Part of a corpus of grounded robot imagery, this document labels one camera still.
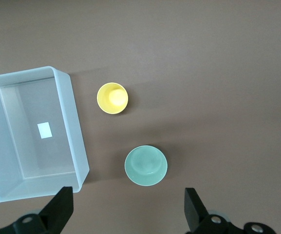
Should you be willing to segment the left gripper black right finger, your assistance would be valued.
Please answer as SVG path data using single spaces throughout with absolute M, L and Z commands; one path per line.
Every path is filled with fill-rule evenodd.
M 184 212 L 189 234 L 274 234 L 275 231 L 258 222 L 248 222 L 238 228 L 217 212 L 209 213 L 194 188 L 185 188 Z

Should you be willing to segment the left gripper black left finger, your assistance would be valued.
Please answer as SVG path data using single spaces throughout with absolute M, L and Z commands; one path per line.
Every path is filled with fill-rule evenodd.
M 59 234 L 73 211 L 73 188 L 63 187 L 38 214 L 20 217 L 0 229 L 0 234 Z

